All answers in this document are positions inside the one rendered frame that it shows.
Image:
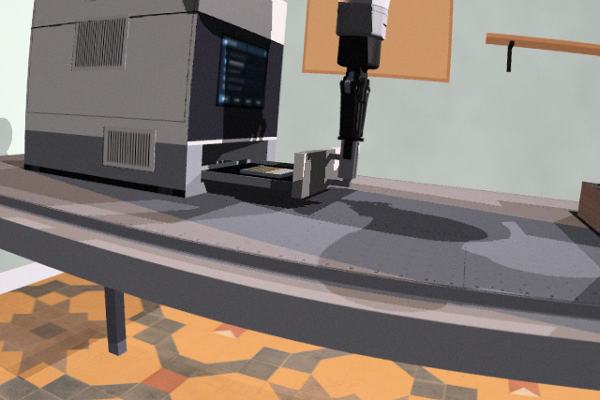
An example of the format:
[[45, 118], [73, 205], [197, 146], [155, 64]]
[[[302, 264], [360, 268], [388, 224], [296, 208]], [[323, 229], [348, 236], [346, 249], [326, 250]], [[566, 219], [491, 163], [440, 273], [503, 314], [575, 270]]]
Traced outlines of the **grey gel imager with drawer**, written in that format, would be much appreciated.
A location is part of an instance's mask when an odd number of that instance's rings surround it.
[[[24, 169], [181, 198], [350, 187], [341, 146], [275, 162], [286, 11], [283, 0], [34, 0]], [[240, 173], [259, 166], [293, 175]]]

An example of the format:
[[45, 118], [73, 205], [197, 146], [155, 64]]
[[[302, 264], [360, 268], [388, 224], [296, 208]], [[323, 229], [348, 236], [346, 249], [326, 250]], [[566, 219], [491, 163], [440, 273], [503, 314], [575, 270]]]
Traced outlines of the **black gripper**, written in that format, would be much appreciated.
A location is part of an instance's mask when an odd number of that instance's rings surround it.
[[373, 37], [339, 37], [337, 63], [346, 67], [347, 71], [343, 81], [340, 81], [340, 124], [337, 139], [342, 141], [338, 178], [356, 178], [370, 92], [368, 70], [379, 68], [381, 46], [382, 42]]

